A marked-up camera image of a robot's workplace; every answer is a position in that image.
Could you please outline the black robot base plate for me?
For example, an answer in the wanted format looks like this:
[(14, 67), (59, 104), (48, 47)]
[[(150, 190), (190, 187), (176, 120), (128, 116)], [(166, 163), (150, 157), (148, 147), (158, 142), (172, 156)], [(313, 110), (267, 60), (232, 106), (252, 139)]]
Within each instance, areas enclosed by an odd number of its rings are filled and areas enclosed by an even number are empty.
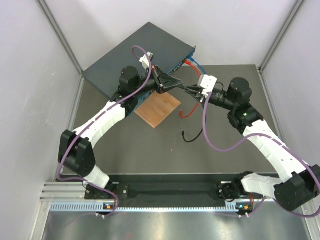
[(112, 174), (103, 187), (121, 200), (138, 196), (198, 196), (212, 200), (235, 200), (249, 194), (240, 186), (241, 174)]

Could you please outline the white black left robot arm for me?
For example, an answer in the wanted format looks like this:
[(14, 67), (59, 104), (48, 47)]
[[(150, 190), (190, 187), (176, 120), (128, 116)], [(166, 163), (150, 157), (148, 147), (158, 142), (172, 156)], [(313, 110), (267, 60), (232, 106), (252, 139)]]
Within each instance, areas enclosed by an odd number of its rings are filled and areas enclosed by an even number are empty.
[(67, 168), (75, 175), (57, 175), (56, 178), (65, 182), (91, 183), (96, 186), (98, 195), (109, 198), (114, 187), (110, 177), (96, 165), (95, 145), (114, 125), (135, 111), (143, 102), (141, 97), (152, 92), (164, 94), (182, 84), (182, 80), (163, 72), (157, 65), (148, 68), (144, 76), (140, 76), (133, 66), (123, 68), (118, 89), (105, 107), (84, 125), (73, 131), (65, 130), (61, 134), (59, 168)]

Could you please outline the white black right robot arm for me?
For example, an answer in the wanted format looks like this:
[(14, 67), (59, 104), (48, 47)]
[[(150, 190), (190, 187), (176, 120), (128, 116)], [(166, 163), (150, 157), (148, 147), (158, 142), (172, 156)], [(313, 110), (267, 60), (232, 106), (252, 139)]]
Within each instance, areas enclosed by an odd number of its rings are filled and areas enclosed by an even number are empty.
[(234, 194), (245, 198), (259, 194), (273, 199), (284, 210), (294, 213), (296, 209), (320, 194), (320, 167), (310, 166), (271, 130), (264, 117), (250, 103), (252, 89), (249, 82), (236, 77), (227, 90), (216, 89), (214, 76), (202, 75), (195, 85), (185, 86), (186, 93), (203, 104), (202, 130), (207, 133), (207, 108), (209, 104), (228, 110), (227, 119), (241, 135), (242, 140), (234, 146), (222, 149), (208, 141), (217, 152), (230, 152), (245, 141), (250, 141), (272, 165), (277, 177), (263, 176), (251, 171), (237, 175), (231, 182)]

